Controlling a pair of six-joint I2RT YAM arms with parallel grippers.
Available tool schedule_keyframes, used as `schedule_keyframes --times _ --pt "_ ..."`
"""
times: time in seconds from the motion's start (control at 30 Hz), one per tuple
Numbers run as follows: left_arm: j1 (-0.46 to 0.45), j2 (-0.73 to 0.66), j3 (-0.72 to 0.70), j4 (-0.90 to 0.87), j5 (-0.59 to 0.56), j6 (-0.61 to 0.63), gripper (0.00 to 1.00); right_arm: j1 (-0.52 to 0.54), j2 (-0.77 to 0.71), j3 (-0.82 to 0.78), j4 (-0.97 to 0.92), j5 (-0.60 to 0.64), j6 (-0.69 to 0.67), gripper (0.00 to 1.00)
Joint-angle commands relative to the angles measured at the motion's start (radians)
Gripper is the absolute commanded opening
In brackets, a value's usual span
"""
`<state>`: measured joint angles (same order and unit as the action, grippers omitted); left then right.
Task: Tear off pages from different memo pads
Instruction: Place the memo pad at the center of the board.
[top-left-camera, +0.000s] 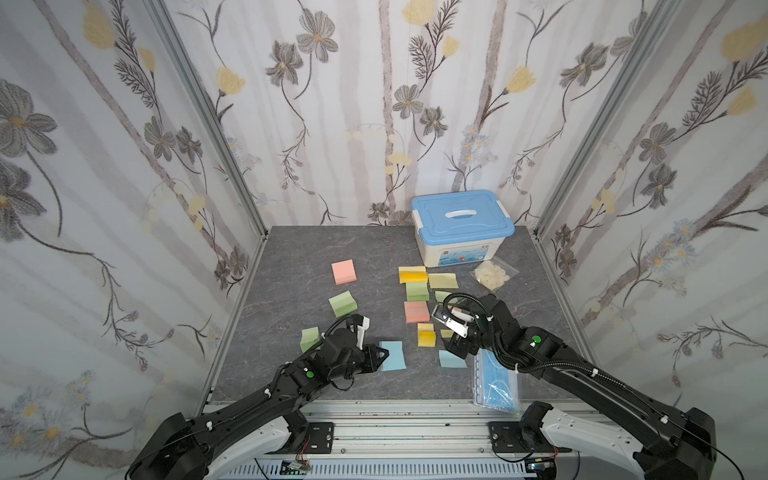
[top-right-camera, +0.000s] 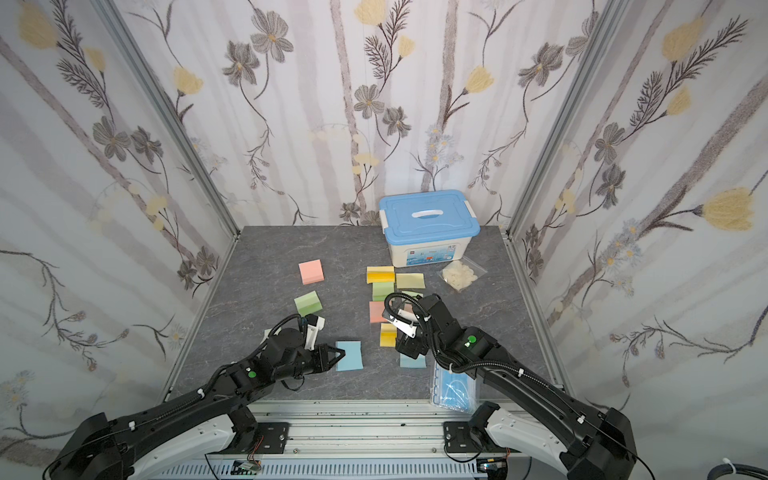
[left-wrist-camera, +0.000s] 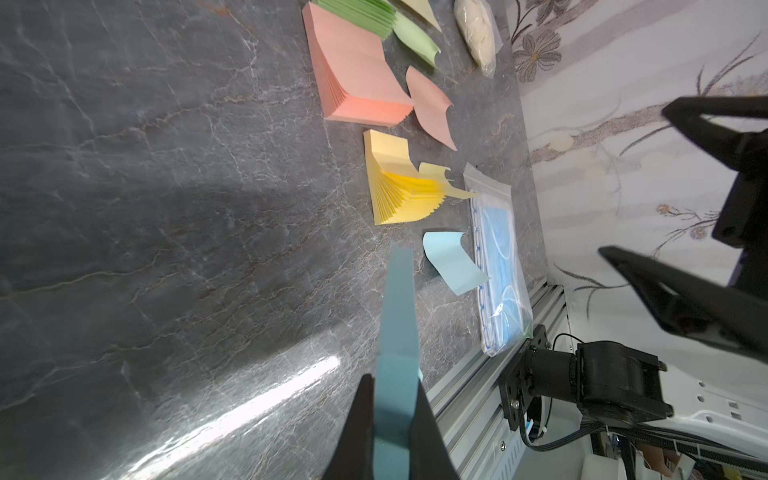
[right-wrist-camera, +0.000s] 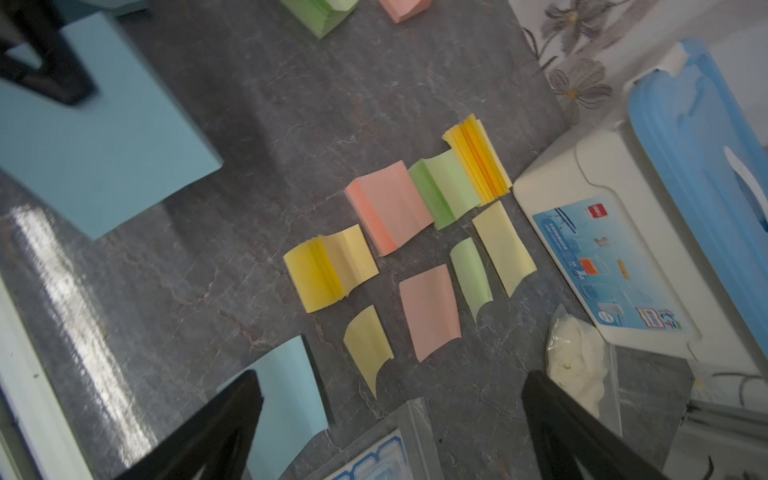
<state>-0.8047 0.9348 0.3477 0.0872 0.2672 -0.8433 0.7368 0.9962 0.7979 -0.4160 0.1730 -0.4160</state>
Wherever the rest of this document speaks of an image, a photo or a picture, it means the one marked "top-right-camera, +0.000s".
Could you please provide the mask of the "blue memo pad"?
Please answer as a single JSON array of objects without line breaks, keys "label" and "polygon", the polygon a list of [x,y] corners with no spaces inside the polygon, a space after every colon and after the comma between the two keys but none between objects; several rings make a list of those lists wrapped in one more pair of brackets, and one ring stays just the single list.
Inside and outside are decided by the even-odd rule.
[{"label": "blue memo pad", "polygon": [[336,347],[344,351],[344,357],[336,365],[338,372],[358,371],[364,368],[360,341],[337,341]]}]

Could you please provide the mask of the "torn blue memo page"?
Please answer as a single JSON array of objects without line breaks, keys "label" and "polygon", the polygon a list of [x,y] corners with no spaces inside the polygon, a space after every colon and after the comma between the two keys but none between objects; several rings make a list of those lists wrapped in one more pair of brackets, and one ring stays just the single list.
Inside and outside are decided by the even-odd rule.
[{"label": "torn blue memo page", "polygon": [[401,354],[399,358],[399,365],[404,369],[424,369],[426,367],[426,358],[424,356],[411,358],[407,355]]}]

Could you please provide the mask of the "yellow memo pad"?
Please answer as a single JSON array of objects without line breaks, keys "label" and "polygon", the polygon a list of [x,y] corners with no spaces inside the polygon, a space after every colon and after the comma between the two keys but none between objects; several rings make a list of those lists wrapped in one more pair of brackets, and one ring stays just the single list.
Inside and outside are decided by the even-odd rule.
[{"label": "yellow memo pad", "polygon": [[391,283],[394,281],[395,281],[394,266],[368,266],[366,268],[366,282],[368,284]]},{"label": "yellow memo pad", "polygon": [[394,348],[398,336],[398,329],[391,323],[380,324],[379,346]]}]

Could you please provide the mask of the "torn yellow memo page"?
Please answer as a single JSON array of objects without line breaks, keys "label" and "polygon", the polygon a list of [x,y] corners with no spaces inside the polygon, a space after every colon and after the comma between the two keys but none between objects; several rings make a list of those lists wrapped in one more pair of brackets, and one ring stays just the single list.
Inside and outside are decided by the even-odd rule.
[{"label": "torn yellow memo page", "polygon": [[422,273],[397,273],[396,285],[400,289],[424,289],[425,277]]}]

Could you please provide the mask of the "green memo pad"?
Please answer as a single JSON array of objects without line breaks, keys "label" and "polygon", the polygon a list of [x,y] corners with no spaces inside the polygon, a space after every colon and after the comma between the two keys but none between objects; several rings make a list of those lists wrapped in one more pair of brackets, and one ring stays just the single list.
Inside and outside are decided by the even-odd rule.
[{"label": "green memo pad", "polygon": [[316,291],[311,291],[294,299],[297,313],[302,317],[316,314],[323,309],[322,303]]},{"label": "green memo pad", "polygon": [[372,300],[382,302],[388,295],[395,291],[394,282],[376,282],[372,283]]}]

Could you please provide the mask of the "pink memo pad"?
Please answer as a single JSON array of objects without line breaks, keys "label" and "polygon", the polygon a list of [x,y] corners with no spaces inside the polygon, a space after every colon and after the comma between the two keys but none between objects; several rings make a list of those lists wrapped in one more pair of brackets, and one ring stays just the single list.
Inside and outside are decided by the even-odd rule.
[{"label": "pink memo pad", "polygon": [[387,322],[387,318],[384,314],[385,306],[383,301],[371,301],[369,303],[369,322],[371,324]]},{"label": "pink memo pad", "polygon": [[298,267],[303,285],[318,283],[325,279],[322,263],[319,259],[302,262]]}]

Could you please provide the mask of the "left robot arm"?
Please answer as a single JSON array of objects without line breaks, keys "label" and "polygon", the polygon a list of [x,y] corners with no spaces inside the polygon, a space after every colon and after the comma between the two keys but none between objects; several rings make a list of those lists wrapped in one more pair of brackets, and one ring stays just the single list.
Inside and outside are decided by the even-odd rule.
[{"label": "left robot arm", "polygon": [[328,344],[307,348],[303,333],[284,328],[193,391],[116,419],[100,413],[84,420],[42,476],[139,479],[198,455],[253,453],[265,435],[251,404],[275,384],[325,373],[344,356]]}]

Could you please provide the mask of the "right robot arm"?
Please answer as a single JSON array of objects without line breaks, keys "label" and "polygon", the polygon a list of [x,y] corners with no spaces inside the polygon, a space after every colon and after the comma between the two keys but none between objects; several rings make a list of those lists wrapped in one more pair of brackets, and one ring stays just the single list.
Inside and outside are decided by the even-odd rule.
[{"label": "right robot arm", "polygon": [[568,479],[627,479],[639,457],[629,419],[568,395],[478,327],[463,327],[437,294],[388,295],[386,315],[398,322],[396,349],[410,358],[432,355],[437,366],[503,394],[520,417],[485,401],[468,427],[474,452],[509,449],[558,470]]}]

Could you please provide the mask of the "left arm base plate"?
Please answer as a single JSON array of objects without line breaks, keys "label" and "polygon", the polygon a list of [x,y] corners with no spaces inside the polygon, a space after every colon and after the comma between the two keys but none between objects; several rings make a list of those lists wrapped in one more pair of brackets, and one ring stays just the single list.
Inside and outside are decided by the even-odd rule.
[{"label": "left arm base plate", "polygon": [[245,434],[234,450],[248,455],[283,454],[289,433],[288,422],[261,422],[253,432]]}]

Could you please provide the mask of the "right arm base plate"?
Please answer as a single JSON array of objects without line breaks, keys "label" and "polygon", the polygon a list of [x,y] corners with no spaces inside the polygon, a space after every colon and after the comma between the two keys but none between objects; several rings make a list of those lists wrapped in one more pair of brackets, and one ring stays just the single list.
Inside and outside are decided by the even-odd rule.
[{"label": "right arm base plate", "polygon": [[466,421],[445,421],[442,423],[445,450],[450,454],[476,454],[480,446],[473,439],[471,428]]}]

